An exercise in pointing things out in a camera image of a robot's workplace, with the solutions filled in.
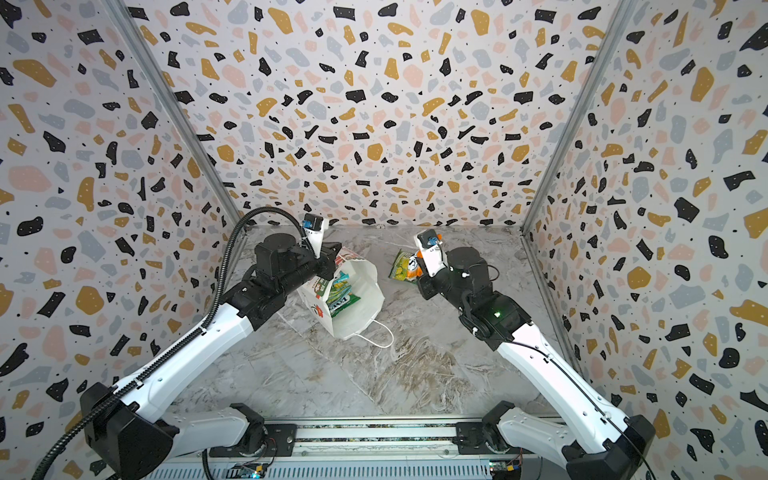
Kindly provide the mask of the circuit board right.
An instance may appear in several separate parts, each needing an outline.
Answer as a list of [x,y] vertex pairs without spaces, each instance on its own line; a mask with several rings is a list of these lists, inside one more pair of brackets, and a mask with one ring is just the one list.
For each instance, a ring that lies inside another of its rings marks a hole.
[[492,480],[520,480],[522,467],[520,460],[498,460],[489,462]]

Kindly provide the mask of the right aluminium corner post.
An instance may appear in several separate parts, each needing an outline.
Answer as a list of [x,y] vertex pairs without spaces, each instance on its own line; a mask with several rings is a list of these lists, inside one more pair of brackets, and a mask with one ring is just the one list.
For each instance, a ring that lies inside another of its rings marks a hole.
[[534,229],[536,216],[545,203],[547,191],[555,182],[555,175],[565,161],[565,157],[575,139],[579,126],[590,108],[591,101],[594,98],[601,78],[603,77],[619,42],[619,37],[624,32],[636,6],[637,1],[635,0],[621,0],[617,3],[616,10],[605,31],[605,38],[602,40],[601,45],[596,52],[592,67],[588,72],[575,105],[565,123],[563,133],[554,150],[553,158],[541,176],[539,188],[521,227],[521,233],[524,237]]

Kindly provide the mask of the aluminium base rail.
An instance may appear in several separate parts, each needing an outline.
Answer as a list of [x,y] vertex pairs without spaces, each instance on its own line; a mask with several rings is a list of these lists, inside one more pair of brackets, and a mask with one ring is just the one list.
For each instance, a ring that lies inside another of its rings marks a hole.
[[489,462],[520,460],[521,479],[565,479],[562,449],[575,437],[554,418],[518,410],[501,425],[504,447],[493,447],[478,419],[373,418],[287,420],[294,426],[288,456],[241,456],[213,449],[163,463],[153,479],[230,479],[237,464],[268,463],[265,479],[491,479]]

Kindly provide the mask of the left aluminium corner post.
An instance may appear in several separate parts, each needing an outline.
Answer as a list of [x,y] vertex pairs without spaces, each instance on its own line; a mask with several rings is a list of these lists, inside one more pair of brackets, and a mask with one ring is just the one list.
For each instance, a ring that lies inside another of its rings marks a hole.
[[145,74],[146,80],[155,91],[163,109],[176,127],[181,140],[190,148],[192,156],[201,169],[215,197],[218,199],[222,214],[230,223],[239,219],[238,208],[227,193],[223,182],[211,163],[202,142],[197,137],[187,116],[176,100],[172,88],[164,79],[160,66],[156,62],[147,42],[143,39],[139,28],[133,21],[124,1],[103,1],[104,8],[111,21],[121,34],[132,55]]

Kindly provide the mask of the green circuit board left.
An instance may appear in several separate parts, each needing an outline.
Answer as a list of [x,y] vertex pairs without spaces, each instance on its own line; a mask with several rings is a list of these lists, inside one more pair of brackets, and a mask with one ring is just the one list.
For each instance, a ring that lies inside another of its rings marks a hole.
[[228,472],[230,479],[265,479],[269,464],[248,462],[234,465]]

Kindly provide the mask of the aluminium corner post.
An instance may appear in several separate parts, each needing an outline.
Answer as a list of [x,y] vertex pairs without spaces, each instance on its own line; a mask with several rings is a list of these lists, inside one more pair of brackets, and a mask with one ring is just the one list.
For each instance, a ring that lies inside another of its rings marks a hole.
[[621,0],[617,3],[616,10],[605,31],[605,38],[602,40],[601,45],[596,52],[592,67],[588,72],[575,105],[565,123],[563,133],[554,150],[553,158],[541,176],[539,188],[521,227],[521,233],[524,237],[534,229],[536,216],[545,203],[547,191],[555,182],[555,175],[565,161],[565,157],[575,139],[579,126],[590,108],[591,101],[594,98],[601,78],[603,77],[619,42],[619,37],[624,32],[636,6],[637,1],[635,0]]
[[218,199],[222,214],[230,223],[239,219],[238,208],[227,193],[223,182],[211,163],[202,142],[197,137],[187,116],[176,100],[172,88],[164,79],[160,66],[156,62],[147,42],[143,39],[139,28],[133,21],[124,1],[103,1],[104,8],[111,21],[121,34],[132,55],[145,74],[146,80],[155,91],[163,109],[176,127],[181,140],[190,148],[192,156],[201,169],[215,197]]

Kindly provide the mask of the white paper bag with flower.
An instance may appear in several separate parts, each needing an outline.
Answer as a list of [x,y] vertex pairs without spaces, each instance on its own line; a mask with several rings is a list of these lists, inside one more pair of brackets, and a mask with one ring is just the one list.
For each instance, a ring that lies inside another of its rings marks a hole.
[[[377,268],[357,253],[342,248],[330,280],[314,277],[298,290],[314,320],[335,339],[357,337],[377,348],[393,345],[391,329],[377,319],[384,295],[377,282]],[[384,344],[364,335],[371,326],[382,328],[389,339]]]

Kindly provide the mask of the orange pink candy packet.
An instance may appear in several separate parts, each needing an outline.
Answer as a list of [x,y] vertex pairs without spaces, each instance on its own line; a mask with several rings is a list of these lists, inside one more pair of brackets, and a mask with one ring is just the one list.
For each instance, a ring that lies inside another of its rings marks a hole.
[[410,282],[416,282],[418,278],[427,274],[426,263],[421,251],[417,251],[409,257],[407,264],[407,280]]

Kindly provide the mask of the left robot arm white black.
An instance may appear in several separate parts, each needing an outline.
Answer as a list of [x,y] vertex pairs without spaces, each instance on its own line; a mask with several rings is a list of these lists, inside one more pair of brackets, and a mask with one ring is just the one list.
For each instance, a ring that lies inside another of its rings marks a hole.
[[290,234],[267,236],[256,245],[256,262],[205,319],[147,364],[113,387],[97,383],[81,398],[94,419],[85,439],[121,479],[142,479],[165,460],[215,447],[241,455],[268,447],[264,419],[242,403],[218,412],[164,420],[176,397],[217,358],[263,326],[288,295],[336,271],[339,242],[317,239],[307,246]]

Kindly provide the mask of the green candy packet in bag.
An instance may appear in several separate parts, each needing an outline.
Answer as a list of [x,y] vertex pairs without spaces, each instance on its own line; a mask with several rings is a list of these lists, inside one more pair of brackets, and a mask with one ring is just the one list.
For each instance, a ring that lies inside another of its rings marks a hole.
[[350,276],[345,272],[341,272],[330,287],[326,306],[331,317],[334,318],[341,311],[357,303],[359,300],[360,297],[352,291]]

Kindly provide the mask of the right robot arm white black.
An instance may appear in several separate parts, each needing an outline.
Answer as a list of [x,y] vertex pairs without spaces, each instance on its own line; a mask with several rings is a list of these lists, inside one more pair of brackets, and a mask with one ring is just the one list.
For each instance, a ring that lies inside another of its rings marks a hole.
[[630,416],[601,396],[551,346],[532,317],[497,291],[490,266],[473,247],[444,251],[432,230],[419,234],[416,283],[426,300],[439,296],[458,311],[462,326],[519,370],[545,397],[558,423],[502,401],[480,422],[457,430],[462,450],[504,455],[534,453],[572,479],[630,479],[648,465],[652,423]]

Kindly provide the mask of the green yellow candy packet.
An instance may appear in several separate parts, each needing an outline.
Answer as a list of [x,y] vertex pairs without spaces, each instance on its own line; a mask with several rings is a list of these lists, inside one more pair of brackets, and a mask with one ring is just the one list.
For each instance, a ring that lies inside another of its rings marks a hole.
[[415,253],[400,250],[390,269],[389,278],[396,281],[415,283],[420,272]]

